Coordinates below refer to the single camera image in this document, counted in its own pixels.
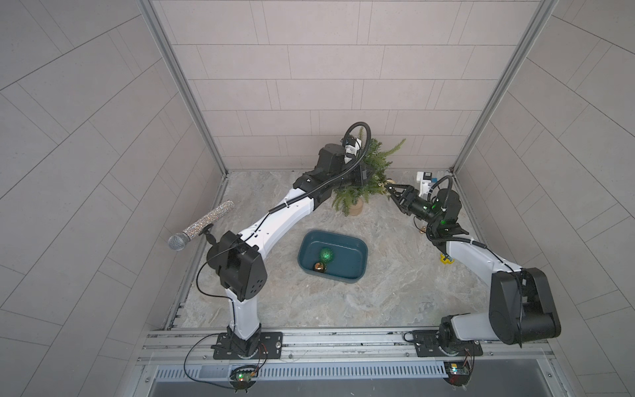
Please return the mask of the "green glitter ball ornament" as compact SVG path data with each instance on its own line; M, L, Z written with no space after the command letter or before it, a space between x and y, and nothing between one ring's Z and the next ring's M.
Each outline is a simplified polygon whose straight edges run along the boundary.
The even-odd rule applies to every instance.
M320 262L328 264L334 260L334 251L331 248L324 247L319 253Z

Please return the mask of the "copper ball ornament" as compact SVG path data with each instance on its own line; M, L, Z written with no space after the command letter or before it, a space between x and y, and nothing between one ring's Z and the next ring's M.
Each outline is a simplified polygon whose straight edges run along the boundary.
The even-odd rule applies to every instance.
M327 269L327 266L325 263L322 262L317 262L314 264L314 268L313 270L319 273L324 273Z

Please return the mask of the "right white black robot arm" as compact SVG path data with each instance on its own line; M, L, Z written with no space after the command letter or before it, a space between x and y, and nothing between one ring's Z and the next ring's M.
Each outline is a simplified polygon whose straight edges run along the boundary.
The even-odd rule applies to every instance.
M546 274L525 268L470 238L458 222L462 204L451 187L421 198L412 185L388 183L386 189L401 213L425 222L425 235L444 259L458 260L489 286L489 309L479 314L443 318L437 334L448 356L481 341L523 345L556 338L562 333L555 300Z

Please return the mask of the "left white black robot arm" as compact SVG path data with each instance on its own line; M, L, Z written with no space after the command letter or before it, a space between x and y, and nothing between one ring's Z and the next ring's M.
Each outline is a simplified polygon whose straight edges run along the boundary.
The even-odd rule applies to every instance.
M229 349L240 357L252 357L261 337L257 296L265 286L265 259L274 245L302 218L331 197L332 191L362 185L370 176L363 159L370 142L345 138L327 144L317 165L297 178L293 188L259 221L240 233L225 233L208 252L206 264L218 276L231 306Z

